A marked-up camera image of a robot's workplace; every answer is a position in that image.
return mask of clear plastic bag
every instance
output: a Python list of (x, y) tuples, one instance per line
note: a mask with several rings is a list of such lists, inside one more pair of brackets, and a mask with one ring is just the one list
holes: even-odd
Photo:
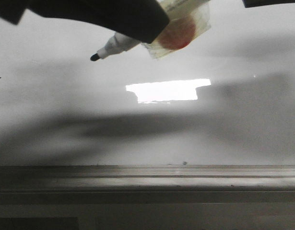
[(169, 25), (151, 43), (143, 43), (153, 58), (162, 58), (186, 47), (209, 28), (208, 0), (162, 0)]

